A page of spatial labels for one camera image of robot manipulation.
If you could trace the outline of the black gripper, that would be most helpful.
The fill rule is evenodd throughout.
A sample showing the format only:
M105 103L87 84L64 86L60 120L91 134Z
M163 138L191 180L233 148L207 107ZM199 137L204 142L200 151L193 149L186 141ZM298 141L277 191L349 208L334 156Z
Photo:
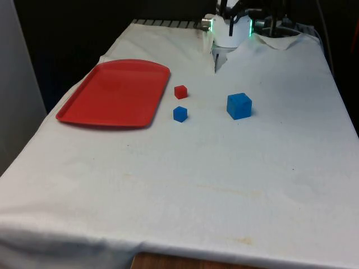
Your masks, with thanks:
M246 10L242 9L241 0L219 0L218 1L218 11L219 12L237 12L236 16L229 16L229 36L233 35L233 25L238 23L240 18L246 16Z

